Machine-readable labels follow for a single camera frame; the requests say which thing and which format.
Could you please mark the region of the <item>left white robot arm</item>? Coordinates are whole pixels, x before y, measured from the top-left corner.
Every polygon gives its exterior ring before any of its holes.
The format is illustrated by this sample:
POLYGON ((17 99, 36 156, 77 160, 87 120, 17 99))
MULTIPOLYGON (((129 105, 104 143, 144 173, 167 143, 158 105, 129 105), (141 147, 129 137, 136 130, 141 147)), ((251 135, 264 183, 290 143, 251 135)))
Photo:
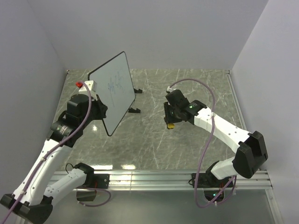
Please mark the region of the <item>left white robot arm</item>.
POLYGON ((54 206, 76 188, 106 191, 109 175, 97 176, 94 168, 78 163, 62 179, 49 184, 59 163, 71 152, 84 128, 93 120, 106 117, 107 106, 97 94, 76 94, 68 101, 67 109, 52 124, 38 159, 30 172, 0 204, 17 216, 33 224, 43 224, 54 206))

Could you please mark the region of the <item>yellow bone-shaped eraser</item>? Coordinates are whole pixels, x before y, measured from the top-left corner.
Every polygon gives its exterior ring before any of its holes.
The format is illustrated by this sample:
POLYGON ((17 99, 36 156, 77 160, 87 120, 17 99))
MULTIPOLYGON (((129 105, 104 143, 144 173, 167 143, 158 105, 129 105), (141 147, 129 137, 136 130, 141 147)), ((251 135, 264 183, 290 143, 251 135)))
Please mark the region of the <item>yellow bone-shaped eraser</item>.
POLYGON ((173 123, 166 124, 167 129, 173 129, 175 125, 173 123))

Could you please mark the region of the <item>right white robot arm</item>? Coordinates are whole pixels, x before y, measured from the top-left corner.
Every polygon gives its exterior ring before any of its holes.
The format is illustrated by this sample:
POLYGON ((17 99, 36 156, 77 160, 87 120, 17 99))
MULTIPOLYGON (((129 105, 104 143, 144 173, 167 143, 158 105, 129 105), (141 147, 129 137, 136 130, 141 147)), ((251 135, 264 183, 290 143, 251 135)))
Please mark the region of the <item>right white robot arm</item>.
POLYGON ((249 179, 268 160, 266 144, 260 132, 250 133, 236 127, 198 100, 182 107, 165 102, 164 112, 164 120, 169 129, 172 129, 175 123, 189 122, 211 133, 235 154, 224 161, 214 162, 204 174, 199 175, 201 188, 225 185, 229 178, 235 175, 249 179))

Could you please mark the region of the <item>white whiteboard black frame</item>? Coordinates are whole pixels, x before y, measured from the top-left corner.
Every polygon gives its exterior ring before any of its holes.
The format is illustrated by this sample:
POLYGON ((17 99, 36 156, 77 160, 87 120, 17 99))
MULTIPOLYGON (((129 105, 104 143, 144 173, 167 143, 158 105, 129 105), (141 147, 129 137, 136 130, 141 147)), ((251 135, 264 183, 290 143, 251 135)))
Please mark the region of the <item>white whiteboard black frame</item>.
POLYGON ((103 124, 112 136, 135 100, 135 92, 127 55, 123 51, 88 74, 97 83, 96 94, 107 106, 103 124))

